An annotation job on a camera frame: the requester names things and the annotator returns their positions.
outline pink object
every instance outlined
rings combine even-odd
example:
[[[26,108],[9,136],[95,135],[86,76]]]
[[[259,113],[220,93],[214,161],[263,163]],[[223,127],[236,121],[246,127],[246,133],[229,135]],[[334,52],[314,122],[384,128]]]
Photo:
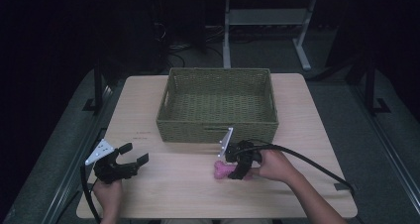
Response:
[[[231,172],[233,172],[236,168],[236,165],[228,165],[224,164],[221,161],[217,161],[214,164],[214,178],[216,179],[222,179],[224,177],[227,177]],[[251,175],[246,175],[244,179],[251,179]]]

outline human hand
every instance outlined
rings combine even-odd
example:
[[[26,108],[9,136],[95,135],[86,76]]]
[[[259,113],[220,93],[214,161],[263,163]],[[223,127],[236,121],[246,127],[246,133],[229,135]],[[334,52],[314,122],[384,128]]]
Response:
[[[123,200],[122,180],[115,180],[110,184],[98,180],[93,186],[93,192],[103,208],[101,224],[117,223]]]
[[[259,168],[251,168],[250,173],[271,180],[289,184],[300,172],[281,151],[262,150],[262,162]]]

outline desk in background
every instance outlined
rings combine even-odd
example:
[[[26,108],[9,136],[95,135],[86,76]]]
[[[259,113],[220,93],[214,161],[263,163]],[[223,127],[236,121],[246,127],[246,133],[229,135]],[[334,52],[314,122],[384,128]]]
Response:
[[[300,74],[272,74],[279,126],[274,144],[298,152],[343,177],[308,87]],[[167,76],[127,79],[105,139],[115,147],[133,143],[118,163],[149,153],[139,174],[124,180],[124,218],[297,218],[305,217],[287,185],[255,177],[217,180],[213,177],[219,144],[164,143],[156,117]],[[357,214],[348,190],[337,191],[333,179],[287,155],[324,198],[344,217]],[[101,208],[95,201],[99,213]],[[84,199],[77,215],[92,218]]]

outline human arm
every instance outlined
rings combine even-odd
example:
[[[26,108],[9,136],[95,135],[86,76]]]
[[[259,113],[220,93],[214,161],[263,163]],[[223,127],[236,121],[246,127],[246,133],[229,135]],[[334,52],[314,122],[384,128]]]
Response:
[[[261,166],[259,168],[251,168],[250,172],[286,183],[296,195],[311,223],[347,223],[282,152],[268,150],[261,151],[261,154]]]
[[[101,224],[115,224],[120,217],[123,200],[123,182],[121,179],[110,184],[98,180],[93,186],[93,192],[103,209]]]

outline person's right hand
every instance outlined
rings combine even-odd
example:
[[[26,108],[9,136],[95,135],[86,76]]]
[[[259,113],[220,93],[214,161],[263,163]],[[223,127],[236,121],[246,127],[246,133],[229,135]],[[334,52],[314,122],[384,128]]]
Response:
[[[290,160],[281,151],[262,150],[262,162],[259,168],[251,168],[250,173],[271,180],[289,184],[292,178],[300,175]]]

